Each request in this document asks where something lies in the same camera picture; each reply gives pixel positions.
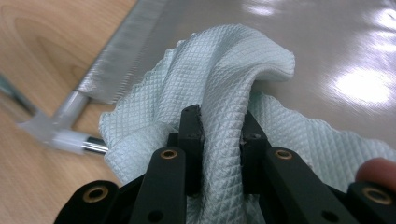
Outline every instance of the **black plastic part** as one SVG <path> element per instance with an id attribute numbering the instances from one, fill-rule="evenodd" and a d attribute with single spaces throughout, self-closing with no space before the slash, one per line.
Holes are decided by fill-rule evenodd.
<path id="1" fill-rule="evenodd" d="M 177 147 L 178 145 L 178 133 L 169 133 L 167 147 Z"/>
<path id="2" fill-rule="evenodd" d="M 178 144 L 186 153 L 186 194 L 200 193 L 202 176 L 202 154 L 204 150 L 204 131 L 198 105 L 182 110 L 178 131 Z"/>
<path id="3" fill-rule="evenodd" d="M 180 148 L 163 147 L 153 153 L 129 223 L 186 222 L 185 165 Z"/>
<path id="4" fill-rule="evenodd" d="M 329 185 L 326 185 L 326 186 L 332 192 L 332 194 L 338 199 L 338 201 L 340 201 L 343 205 L 345 205 L 347 195 L 339 189 L 335 189 Z"/>
<path id="5" fill-rule="evenodd" d="M 363 224 L 396 223 L 395 193 L 375 183 L 349 185 L 346 207 Z"/>
<path id="6" fill-rule="evenodd" d="M 242 127 L 240 144 L 242 183 L 245 194 L 259 194 L 261 192 L 262 179 L 259 178 L 261 176 L 259 164 L 268 148 L 271 148 L 271 145 L 268 142 L 267 135 L 248 111 Z"/>
<path id="7" fill-rule="evenodd" d="M 124 224 L 129 222 L 134 210 L 134 203 L 144 177 L 144 175 L 141 175 L 137 179 L 120 188 L 119 197 L 112 208 L 111 219 L 108 222 L 109 224 Z"/>
<path id="8" fill-rule="evenodd" d="M 119 187 L 109 181 L 86 184 L 73 194 L 54 223 L 111 223 L 112 207 L 119 193 Z"/>
<path id="9" fill-rule="evenodd" d="M 261 183 L 261 193 L 259 199 L 260 209 L 266 224 L 288 223 L 288 214 L 276 194 L 275 187 L 270 184 L 268 176 L 258 177 Z"/>
<path id="10" fill-rule="evenodd" d="M 266 150 L 262 170 L 285 208 L 286 223 L 358 223 L 294 151 Z"/>

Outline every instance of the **white cloth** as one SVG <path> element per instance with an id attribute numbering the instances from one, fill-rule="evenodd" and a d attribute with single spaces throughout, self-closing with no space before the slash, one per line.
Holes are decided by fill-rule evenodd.
<path id="1" fill-rule="evenodd" d="M 141 84 L 100 120 L 105 160 L 123 184 L 145 173 L 152 152 L 176 130 L 181 110 L 201 105 L 205 130 L 202 195 L 188 199 L 190 223 L 263 223 L 256 196 L 242 191 L 239 137 L 249 107 L 274 147 L 298 152 L 325 183 L 346 189 L 373 157 L 396 161 L 386 144 L 337 132 L 275 98 L 250 93 L 255 79 L 292 77 L 291 52 L 242 25 L 214 27 L 180 41 Z"/>

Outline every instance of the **glossy surface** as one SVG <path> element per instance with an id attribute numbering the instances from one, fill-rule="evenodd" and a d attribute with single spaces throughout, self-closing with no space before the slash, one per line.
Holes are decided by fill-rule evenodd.
<path id="1" fill-rule="evenodd" d="M 296 57 L 291 81 L 256 82 L 253 90 L 337 130 L 396 148 L 395 6 L 387 0 L 172 0 L 148 41 L 138 75 L 191 33 L 242 23 Z"/>

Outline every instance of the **fingertip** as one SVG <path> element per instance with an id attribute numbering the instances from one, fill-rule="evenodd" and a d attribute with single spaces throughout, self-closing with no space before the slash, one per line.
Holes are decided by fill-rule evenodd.
<path id="1" fill-rule="evenodd" d="M 384 158 L 365 162 L 356 173 L 356 181 L 371 181 L 396 192 L 396 163 Z"/>

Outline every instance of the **diamond-pattern fabric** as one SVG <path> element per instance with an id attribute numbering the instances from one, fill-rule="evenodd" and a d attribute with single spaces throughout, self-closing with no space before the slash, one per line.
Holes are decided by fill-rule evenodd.
<path id="1" fill-rule="evenodd" d="M 105 160 L 124 184 L 145 173 L 152 152 L 177 130 L 181 110 L 201 105 L 205 130 L 202 193 L 188 199 L 189 223 L 263 223 L 257 196 L 244 195 L 239 137 L 249 110 L 275 147 L 297 151 L 325 182 L 345 189 L 359 164 L 383 156 L 396 161 L 386 144 L 337 132 L 304 118 L 275 98 L 250 93 L 255 79 L 292 77 L 294 57 L 243 25 L 223 25 L 192 35 L 165 52 L 142 83 L 105 113 L 100 131 Z"/>

